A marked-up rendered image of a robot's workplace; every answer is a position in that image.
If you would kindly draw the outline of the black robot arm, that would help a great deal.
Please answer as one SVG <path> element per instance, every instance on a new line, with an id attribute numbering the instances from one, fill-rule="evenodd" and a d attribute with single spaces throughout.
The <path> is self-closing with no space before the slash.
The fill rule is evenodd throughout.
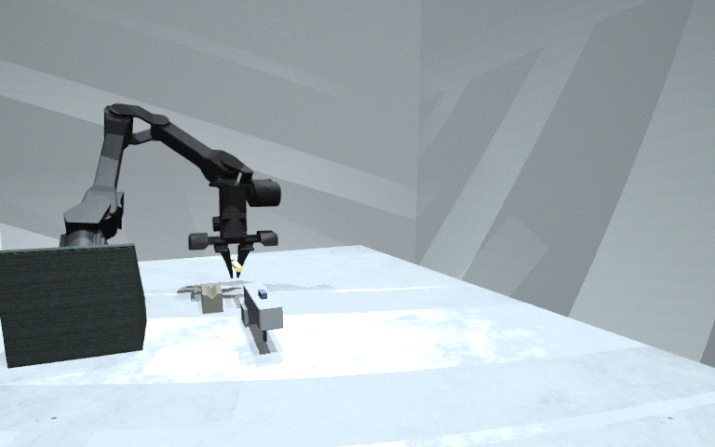
<path id="1" fill-rule="evenodd" d="M 151 125 L 133 133 L 133 117 Z M 253 171 L 235 156 L 211 150 L 198 139 L 170 123 L 163 115 L 149 113 L 139 105 L 124 103 L 104 108 L 104 141 L 95 183 L 83 200 L 64 212 L 66 234 L 60 247 L 109 245 L 107 239 L 122 229 L 124 192 L 116 192 L 122 155 L 129 144 L 161 141 L 198 166 L 209 187 L 219 188 L 219 208 L 273 207 L 280 202 L 280 184 L 272 179 L 254 179 Z M 242 173 L 238 184 L 239 172 Z"/>

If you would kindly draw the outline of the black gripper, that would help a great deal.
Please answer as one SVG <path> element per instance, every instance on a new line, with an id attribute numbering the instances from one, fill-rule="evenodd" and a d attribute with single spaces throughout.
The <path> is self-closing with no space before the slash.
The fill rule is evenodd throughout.
<path id="1" fill-rule="evenodd" d="M 254 251 L 253 243 L 262 243 L 265 247 L 277 246 L 277 234 L 272 231 L 257 231 L 256 235 L 247 235 L 246 208 L 219 208 L 220 236 L 208 237 L 207 233 L 191 234 L 188 237 L 188 250 L 204 250 L 214 245 L 227 266 L 230 278 L 233 278 L 233 268 L 228 244 L 238 245 L 237 261 L 243 267 L 250 251 Z"/>

